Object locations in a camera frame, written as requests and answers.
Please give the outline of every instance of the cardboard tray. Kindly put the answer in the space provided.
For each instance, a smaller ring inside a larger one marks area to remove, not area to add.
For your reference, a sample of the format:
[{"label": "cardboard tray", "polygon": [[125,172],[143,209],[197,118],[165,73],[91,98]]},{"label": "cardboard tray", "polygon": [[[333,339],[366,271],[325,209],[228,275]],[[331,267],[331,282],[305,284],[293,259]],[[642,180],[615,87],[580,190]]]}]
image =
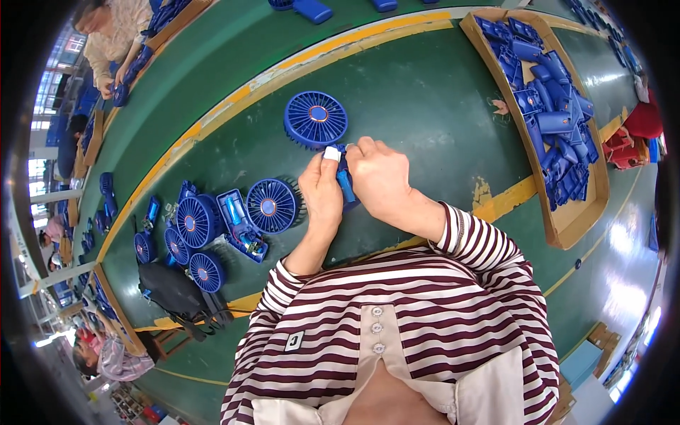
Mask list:
[{"label": "cardboard tray", "polygon": [[97,155],[101,149],[101,144],[104,140],[104,111],[100,109],[95,110],[95,127],[92,130],[92,138],[90,139],[90,144],[87,147],[87,153],[85,153],[85,158],[83,163],[91,167],[97,161]]},{"label": "cardboard tray", "polygon": [[[548,201],[547,193],[545,191],[545,183],[541,173],[541,164],[534,152],[534,147],[531,144],[529,132],[526,129],[522,111],[515,100],[507,78],[500,67],[491,47],[486,41],[481,28],[475,21],[475,16],[496,22],[497,20],[507,21],[507,18],[512,16],[515,19],[521,20],[527,24],[532,25],[538,31],[543,43],[545,44],[544,52],[555,50],[564,62],[564,66],[571,73],[573,84],[579,89],[581,93],[587,95],[583,88],[583,84],[579,79],[578,73],[571,63],[571,59],[564,51],[562,44],[558,41],[553,33],[551,27],[538,14],[526,10],[504,10],[496,7],[483,8],[470,12],[460,22],[460,27],[465,32],[465,35],[470,39],[479,55],[484,60],[484,63],[491,71],[491,74],[496,80],[500,91],[505,98],[508,109],[512,114],[513,120],[517,125],[517,129],[522,137],[524,148],[529,156],[529,163],[531,164],[532,172],[534,173],[534,180],[536,183],[536,190],[539,194],[541,210],[543,211],[543,228],[545,229],[545,240],[549,245],[563,250],[568,250],[577,243],[583,235],[590,230],[591,227],[599,220],[602,213],[605,211],[607,202],[609,201],[609,176],[607,175],[607,164],[605,162],[605,155],[602,152],[602,141],[598,132],[595,118],[588,121],[593,142],[600,154],[600,158],[595,164],[589,165],[590,178],[588,179],[588,193],[585,201],[569,200],[565,205],[558,206],[555,211],[550,211],[550,203]],[[522,61],[522,71],[524,74],[524,82],[529,82],[534,79],[533,74],[529,70],[535,63]]]},{"label": "cardboard tray", "polygon": [[158,50],[176,32],[184,28],[189,22],[196,18],[205,8],[210,6],[212,0],[193,0],[173,19],[170,23],[160,30],[153,38],[146,40],[145,45],[153,51]]}]

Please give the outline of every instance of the woman's right hand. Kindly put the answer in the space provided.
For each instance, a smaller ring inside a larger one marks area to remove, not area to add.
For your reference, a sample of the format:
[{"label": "woman's right hand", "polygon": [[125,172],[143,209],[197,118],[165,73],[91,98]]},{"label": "woman's right hand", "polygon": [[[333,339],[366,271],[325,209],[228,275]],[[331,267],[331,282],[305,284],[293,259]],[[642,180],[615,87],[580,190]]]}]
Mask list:
[{"label": "woman's right hand", "polygon": [[446,222],[442,205],[409,185],[409,159],[384,142],[361,137],[345,155],[352,190],[374,218],[438,241]]},{"label": "woman's right hand", "polygon": [[101,76],[97,80],[97,88],[101,92],[101,97],[104,100],[111,99],[113,97],[113,93],[111,93],[111,84],[113,84],[114,79],[110,77],[104,77]]}]

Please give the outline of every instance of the blue fan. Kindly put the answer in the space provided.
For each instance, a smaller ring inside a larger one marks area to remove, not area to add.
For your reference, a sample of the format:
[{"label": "blue fan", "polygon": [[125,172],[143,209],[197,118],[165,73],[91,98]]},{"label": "blue fan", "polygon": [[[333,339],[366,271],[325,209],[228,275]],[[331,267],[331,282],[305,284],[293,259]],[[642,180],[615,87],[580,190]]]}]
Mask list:
[{"label": "blue fan", "polygon": [[192,255],[189,270],[196,285],[210,294],[219,291],[226,278],[219,258],[212,252]]},{"label": "blue fan", "polygon": [[115,107],[124,107],[127,104],[127,98],[130,94],[130,88],[127,84],[120,83],[116,88],[114,88],[114,85],[112,84],[111,92],[114,94]]},{"label": "blue fan", "polygon": [[288,10],[293,8],[293,0],[269,0],[269,5],[274,10]]},{"label": "blue fan", "polygon": [[158,256],[156,244],[146,232],[135,233],[135,251],[141,264],[152,262]]},{"label": "blue fan", "polygon": [[295,221],[300,203],[293,189],[278,179],[263,179],[255,183],[245,197],[250,221],[258,231],[275,235]]},{"label": "blue fan", "polygon": [[176,220],[182,240],[192,248],[202,248],[223,232],[220,210],[206,194],[183,199],[177,207]]},{"label": "blue fan", "polygon": [[291,140],[305,148],[323,150],[347,131],[347,113],[326,93],[302,92],[288,101],[284,128]]},{"label": "blue fan", "polygon": [[182,236],[176,227],[168,227],[165,229],[165,246],[168,252],[181,265],[189,264],[189,259],[194,255],[194,249],[184,243]]}]

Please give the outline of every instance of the fan center cap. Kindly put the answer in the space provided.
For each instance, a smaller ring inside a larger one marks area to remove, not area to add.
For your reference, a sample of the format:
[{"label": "fan center cap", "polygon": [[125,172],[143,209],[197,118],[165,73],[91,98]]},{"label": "fan center cap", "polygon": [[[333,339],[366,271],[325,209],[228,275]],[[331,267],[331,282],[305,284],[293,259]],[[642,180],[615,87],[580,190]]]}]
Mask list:
[{"label": "fan center cap", "polygon": [[276,202],[274,202],[273,199],[269,198],[265,199],[260,204],[260,211],[267,217],[273,216],[274,213],[276,212]]},{"label": "fan center cap", "polygon": [[194,227],[196,227],[196,222],[194,221],[194,218],[192,216],[186,216],[184,218],[184,226],[186,226],[186,230],[190,232],[194,231]]},{"label": "fan center cap", "polygon": [[328,111],[323,106],[312,106],[309,108],[309,117],[316,122],[328,120]]}]

